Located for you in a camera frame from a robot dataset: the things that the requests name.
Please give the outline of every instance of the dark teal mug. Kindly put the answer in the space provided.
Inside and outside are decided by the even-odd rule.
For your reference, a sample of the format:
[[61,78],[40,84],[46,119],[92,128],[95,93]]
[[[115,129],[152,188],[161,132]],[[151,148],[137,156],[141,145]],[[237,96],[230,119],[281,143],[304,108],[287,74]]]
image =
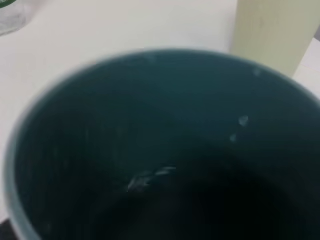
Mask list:
[[320,105],[270,69],[191,50],[86,69],[13,134],[20,239],[319,239]]

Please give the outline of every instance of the beige cylinder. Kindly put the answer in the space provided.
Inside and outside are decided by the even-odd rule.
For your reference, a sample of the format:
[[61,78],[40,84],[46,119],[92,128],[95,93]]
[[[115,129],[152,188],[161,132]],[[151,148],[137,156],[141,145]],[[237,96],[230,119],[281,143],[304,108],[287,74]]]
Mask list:
[[320,25],[320,0],[238,0],[231,54],[289,77]]

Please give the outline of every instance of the white table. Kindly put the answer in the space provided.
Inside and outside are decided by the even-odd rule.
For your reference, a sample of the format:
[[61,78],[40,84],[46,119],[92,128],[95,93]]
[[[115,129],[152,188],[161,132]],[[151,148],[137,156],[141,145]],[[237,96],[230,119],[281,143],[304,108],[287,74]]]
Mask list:
[[[25,2],[31,12],[39,0]],[[141,49],[227,52],[237,5],[237,0],[47,2],[25,28],[0,38],[2,160],[18,117],[48,86],[101,59]],[[314,40],[311,48],[296,79],[320,97],[320,42]],[[0,221],[7,217],[1,193]]]

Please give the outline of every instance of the white table surface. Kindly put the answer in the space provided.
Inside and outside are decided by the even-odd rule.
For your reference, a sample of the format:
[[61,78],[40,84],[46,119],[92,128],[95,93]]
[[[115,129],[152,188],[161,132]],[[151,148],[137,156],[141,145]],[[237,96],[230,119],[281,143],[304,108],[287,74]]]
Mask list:
[[[34,12],[44,0],[25,0]],[[0,167],[18,117],[78,69],[141,49],[228,52],[237,0],[47,0],[22,30],[0,37]],[[320,97],[320,42],[295,79]],[[0,188],[0,222],[7,217]]]

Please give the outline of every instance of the beige container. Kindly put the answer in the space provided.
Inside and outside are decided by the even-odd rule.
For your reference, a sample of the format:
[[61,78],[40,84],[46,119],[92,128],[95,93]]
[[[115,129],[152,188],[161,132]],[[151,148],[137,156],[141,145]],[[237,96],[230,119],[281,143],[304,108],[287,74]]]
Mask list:
[[289,77],[320,25],[320,0],[239,0],[231,54]]

